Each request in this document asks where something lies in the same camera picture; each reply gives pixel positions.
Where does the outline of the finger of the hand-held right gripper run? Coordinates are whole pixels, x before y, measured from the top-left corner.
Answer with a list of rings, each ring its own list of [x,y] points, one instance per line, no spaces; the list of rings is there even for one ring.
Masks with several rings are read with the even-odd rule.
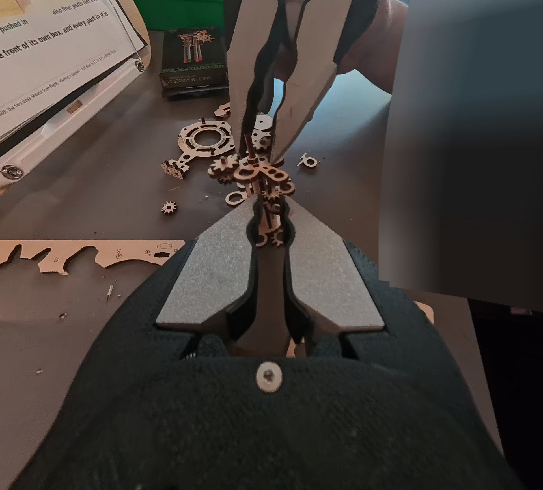
[[[235,153],[246,152],[258,113],[268,113],[274,99],[274,62],[266,58],[278,0],[242,0],[227,50],[230,126]]]
[[[308,0],[295,33],[296,64],[274,117],[270,162],[291,147],[336,78],[334,57],[352,0]]]

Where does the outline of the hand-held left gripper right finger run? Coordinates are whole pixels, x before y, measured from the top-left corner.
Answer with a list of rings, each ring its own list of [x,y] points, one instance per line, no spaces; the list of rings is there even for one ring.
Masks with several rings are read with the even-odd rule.
[[[283,200],[285,319],[295,343],[384,330],[343,239],[290,197]]]

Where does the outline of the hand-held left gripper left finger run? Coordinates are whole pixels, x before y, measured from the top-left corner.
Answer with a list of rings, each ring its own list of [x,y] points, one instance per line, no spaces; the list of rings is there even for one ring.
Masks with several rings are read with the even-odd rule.
[[[256,233],[250,197],[198,237],[155,324],[238,340],[256,315]]]

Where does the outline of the wooden gear axle assembly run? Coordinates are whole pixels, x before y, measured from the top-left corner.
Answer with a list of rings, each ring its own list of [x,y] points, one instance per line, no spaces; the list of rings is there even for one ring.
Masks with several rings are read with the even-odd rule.
[[[264,155],[239,158],[236,154],[221,156],[214,160],[208,169],[212,179],[220,184],[234,183],[237,191],[245,191],[249,196],[261,195],[263,211],[259,226],[257,247],[272,243],[276,247],[283,244],[281,198],[295,192],[295,186],[288,173],[281,169],[283,159],[271,164]]]

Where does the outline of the black model kit box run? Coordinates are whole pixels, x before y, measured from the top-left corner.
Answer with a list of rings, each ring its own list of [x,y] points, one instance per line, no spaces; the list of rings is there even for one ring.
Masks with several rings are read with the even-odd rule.
[[[222,30],[196,27],[165,32],[159,79],[166,99],[227,89]]]

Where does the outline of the person's right hand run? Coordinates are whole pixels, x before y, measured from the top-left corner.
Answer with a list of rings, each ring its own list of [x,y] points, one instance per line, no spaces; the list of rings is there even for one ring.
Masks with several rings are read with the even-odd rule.
[[[408,6],[399,0],[380,0],[371,25],[345,55],[338,74],[357,71],[391,94],[407,14]]]

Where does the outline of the slotted wooden cut-out sheet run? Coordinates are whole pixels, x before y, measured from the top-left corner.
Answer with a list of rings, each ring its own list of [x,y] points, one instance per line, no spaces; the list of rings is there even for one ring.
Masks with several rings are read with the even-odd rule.
[[[426,318],[434,324],[434,311],[430,305],[424,304],[422,302],[416,302],[418,308],[424,312]],[[286,351],[286,358],[306,358],[308,356],[309,344],[306,343],[305,339],[302,338],[300,342],[296,343],[295,340],[291,337]]]

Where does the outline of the jagged wooden cut-out sheet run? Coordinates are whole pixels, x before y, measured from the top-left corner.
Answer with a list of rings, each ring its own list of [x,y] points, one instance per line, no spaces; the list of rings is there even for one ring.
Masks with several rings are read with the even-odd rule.
[[[163,265],[185,245],[183,240],[2,240],[1,264],[5,264],[17,247],[20,257],[30,260],[47,252],[38,263],[40,273],[66,276],[69,260],[82,250],[96,249],[95,263],[108,268],[126,261],[143,261]]]

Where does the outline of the instruction sheet on stand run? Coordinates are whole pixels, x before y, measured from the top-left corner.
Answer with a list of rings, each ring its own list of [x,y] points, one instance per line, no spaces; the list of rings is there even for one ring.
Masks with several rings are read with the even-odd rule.
[[[146,46],[139,51],[146,69],[151,59],[149,35],[134,0],[130,3],[133,7],[127,10],[129,18],[146,38]],[[14,165],[23,170],[23,177],[28,175],[141,74],[135,66],[134,54],[106,74],[69,94],[11,137],[1,140],[1,168]],[[1,175],[1,193],[22,178],[11,181]]]

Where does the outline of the printed instruction sheet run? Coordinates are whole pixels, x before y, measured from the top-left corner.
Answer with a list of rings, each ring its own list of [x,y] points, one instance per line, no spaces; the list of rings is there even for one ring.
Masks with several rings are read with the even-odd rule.
[[[112,1],[141,51],[131,0]],[[1,140],[134,54],[107,0],[1,0]]]

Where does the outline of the wooden round frame part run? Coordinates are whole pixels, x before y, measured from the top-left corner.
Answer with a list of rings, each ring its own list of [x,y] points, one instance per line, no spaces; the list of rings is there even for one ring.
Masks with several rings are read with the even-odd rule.
[[[213,132],[217,140],[212,145],[200,144],[197,138],[204,132]],[[234,151],[231,126],[225,121],[207,121],[202,117],[198,122],[181,129],[178,146],[181,151],[179,159],[166,160],[161,163],[161,168],[164,173],[183,180],[192,160],[215,160]]]

